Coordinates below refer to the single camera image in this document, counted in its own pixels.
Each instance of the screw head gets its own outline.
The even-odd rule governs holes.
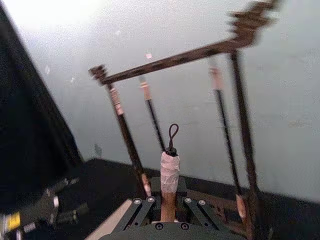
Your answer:
[[[206,201],[205,201],[205,200],[199,200],[198,203],[199,203],[200,205],[205,205],[205,204],[206,204]]]
[[[22,233],[20,230],[17,230],[16,233],[15,233],[15,238],[17,240],[22,240]]]
[[[53,215],[53,213],[50,215],[50,223],[51,223],[51,224],[54,223],[54,215]]]
[[[147,201],[149,203],[153,203],[155,201],[155,198],[153,196],[150,196],[150,197],[147,198]]]
[[[192,200],[191,200],[191,198],[190,198],[190,197],[186,197],[186,198],[184,199],[184,201],[185,201],[187,204],[189,204],[189,203],[191,203],[191,202],[192,202]]]
[[[136,198],[133,203],[139,205],[142,203],[142,200],[140,198]]]
[[[164,228],[164,225],[160,222],[158,222],[156,225],[155,225],[155,229],[157,230],[162,230]]]
[[[182,223],[182,224],[181,224],[181,228],[182,228],[183,230],[188,230],[188,229],[189,229],[189,225],[186,224],[186,223]]]

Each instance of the black mechanical part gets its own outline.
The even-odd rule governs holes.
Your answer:
[[[181,208],[185,212],[183,221],[152,223],[156,221],[155,213],[161,206],[160,177],[152,178],[151,185],[154,186],[152,193],[155,196],[143,201],[140,198],[134,199],[113,232],[100,240],[244,240],[242,236],[231,233],[204,200],[196,201],[186,197],[187,188],[183,177],[179,178],[177,191],[177,201],[181,200]]]
[[[140,208],[138,214],[134,218],[130,228],[138,228],[140,226],[150,223],[149,218],[147,216],[155,202],[156,199],[153,196],[147,197],[147,199],[142,202],[142,207]]]
[[[81,204],[72,211],[59,212],[60,204],[57,194],[78,182],[78,178],[70,181],[65,178],[52,187],[46,188],[36,203],[18,209],[13,214],[4,215],[0,220],[3,223],[0,227],[0,237],[7,236],[9,239],[15,239],[16,237],[13,236],[19,235],[22,239],[24,233],[33,231],[43,223],[55,226],[65,222],[77,222],[78,215],[89,210],[87,203]]]
[[[119,223],[113,229],[113,233],[124,231],[127,227],[130,226],[133,219],[137,216],[139,210],[142,207],[142,200],[140,198],[136,198],[132,201],[130,207],[125,212]]]
[[[206,229],[199,225],[181,222],[153,223],[125,231],[111,233],[99,240],[245,240],[227,231]]]

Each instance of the tape wrap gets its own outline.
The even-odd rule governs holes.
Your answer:
[[[180,171],[179,156],[170,156],[165,152],[161,155],[160,173],[161,173],[161,191],[163,193],[175,193],[178,188]]]

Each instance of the metal pole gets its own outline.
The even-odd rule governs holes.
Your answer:
[[[236,92],[238,114],[241,126],[242,146],[246,159],[246,171],[250,190],[248,193],[248,208],[251,225],[252,238],[255,240],[264,240],[268,234],[268,229],[263,218],[262,199],[257,185],[256,165],[254,160],[253,143],[251,139],[251,128],[248,119],[247,99],[244,93],[243,83],[241,80],[241,71],[239,64],[239,53],[237,50],[230,54],[233,74],[234,88]]]
[[[106,77],[106,71],[103,65],[91,68],[89,73],[93,75],[97,80],[101,81]],[[129,157],[132,162],[134,173],[137,179],[138,187],[144,197],[151,195],[151,188],[146,174],[144,173],[135,143],[131,136],[126,118],[125,112],[121,106],[118,91],[115,89],[112,83],[107,84],[107,91],[109,93],[110,100],[112,102],[113,110],[117,116],[118,124],[121,130],[121,134],[126,145]]]
[[[154,109],[154,105],[153,105],[153,102],[152,102],[152,97],[151,97],[149,85],[147,84],[147,82],[145,80],[145,77],[143,75],[141,75],[139,77],[139,81],[140,81],[140,87],[144,91],[144,101],[145,101],[145,104],[146,104],[147,108],[149,109],[149,113],[150,113],[150,116],[152,118],[153,127],[155,129],[155,132],[156,132],[156,135],[157,135],[157,138],[158,138],[158,142],[160,144],[160,148],[161,148],[162,152],[165,152],[166,151],[166,147],[165,147],[165,143],[164,143],[164,140],[162,138],[162,135],[161,135],[158,119],[157,119],[156,112],[155,112],[155,109]]]
[[[212,62],[210,65],[211,65],[210,73],[212,75],[212,80],[213,80],[213,89],[215,92],[216,101],[218,103],[218,111],[221,114],[221,120],[223,123],[224,138],[225,138],[225,143],[228,150],[230,166],[231,166],[233,181],[235,185],[235,193],[237,195],[242,195],[242,191],[241,191],[241,187],[238,179],[237,166],[235,163],[235,157],[232,151],[232,140],[230,138],[230,133],[229,133],[228,117],[225,111],[225,100],[222,92],[222,88],[223,88],[222,76],[221,76],[220,70],[215,66],[215,63]]]

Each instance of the white wall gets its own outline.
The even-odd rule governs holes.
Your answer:
[[[39,73],[85,159],[129,163],[105,89],[88,69],[115,74],[229,37],[229,11],[247,0],[5,0]],[[262,190],[320,201],[320,1],[284,1],[259,45],[243,51],[244,76]],[[152,59],[145,57],[152,53]],[[226,56],[219,56],[240,182],[247,186]],[[232,184],[208,63],[200,60],[150,73],[146,79],[163,135],[178,123],[181,173]],[[159,169],[160,149],[139,81],[116,84],[142,164]]]

